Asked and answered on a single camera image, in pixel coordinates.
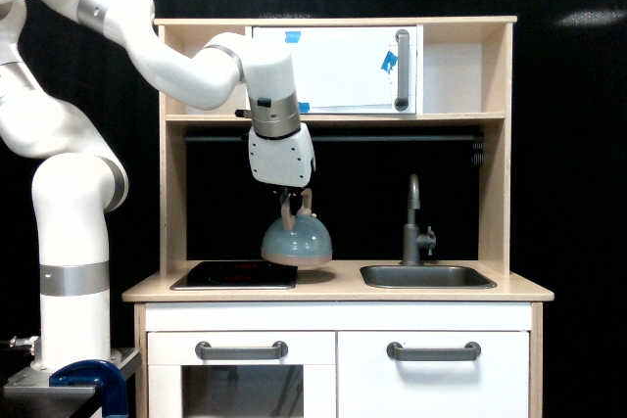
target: stainless steel sink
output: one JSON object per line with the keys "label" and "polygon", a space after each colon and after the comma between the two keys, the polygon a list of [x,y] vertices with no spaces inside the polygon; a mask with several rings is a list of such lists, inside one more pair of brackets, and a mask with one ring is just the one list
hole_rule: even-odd
{"label": "stainless steel sink", "polygon": [[365,284],[375,288],[494,288],[497,283],[466,266],[365,266]]}

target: drawer handle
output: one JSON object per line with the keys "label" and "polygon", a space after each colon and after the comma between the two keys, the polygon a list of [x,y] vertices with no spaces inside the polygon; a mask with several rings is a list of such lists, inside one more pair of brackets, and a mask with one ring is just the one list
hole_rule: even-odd
{"label": "drawer handle", "polygon": [[463,348],[403,348],[394,342],[386,351],[390,359],[397,361],[474,361],[481,354],[481,347],[470,342]]}
{"label": "drawer handle", "polygon": [[280,359],[287,355],[287,344],[276,342],[271,347],[214,348],[207,342],[200,342],[196,345],[196,355],[203,360]]}

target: black induction cooktop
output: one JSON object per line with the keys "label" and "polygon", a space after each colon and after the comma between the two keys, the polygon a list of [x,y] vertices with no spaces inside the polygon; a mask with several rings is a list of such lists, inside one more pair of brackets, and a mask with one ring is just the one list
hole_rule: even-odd
{"label": "black induction cooktop", "polygon": [[170,289],[292,289],[297,269],[264,260],[202,261]]}

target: faucet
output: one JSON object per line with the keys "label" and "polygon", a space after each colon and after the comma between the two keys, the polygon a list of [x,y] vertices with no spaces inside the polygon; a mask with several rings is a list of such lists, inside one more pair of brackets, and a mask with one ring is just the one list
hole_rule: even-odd
{"label": "faucet", "polygon": [[421,266],[420,250],[428,250],[431,255],[435,249],[435,233],[431,227],[421,234],[420,228],[415,224],[416,209],[420,209],[420,187],[417,175],[412,175],[408,194],[408,223],[403,226],[402,266]]}

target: kettle handle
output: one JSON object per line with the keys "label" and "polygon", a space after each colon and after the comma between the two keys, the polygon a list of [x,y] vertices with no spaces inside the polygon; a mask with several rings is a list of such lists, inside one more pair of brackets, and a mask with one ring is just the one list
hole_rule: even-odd
{"label": "kettle handle", "polygon": [[285,188],[283,193],[281,193],[280,202],[283,228],[285,230],[292,230],[294,228],[294,224],[296,224],[296,217],[294,217],[290,211],[290,193],[287,191],[287,188]]}
{"label": "kettle handle", "polygon": [[303,205],[296,213],[298,215],[312,215],[312,190],[310,188],[305,188],[301,193],[301,196],[303,197]]}

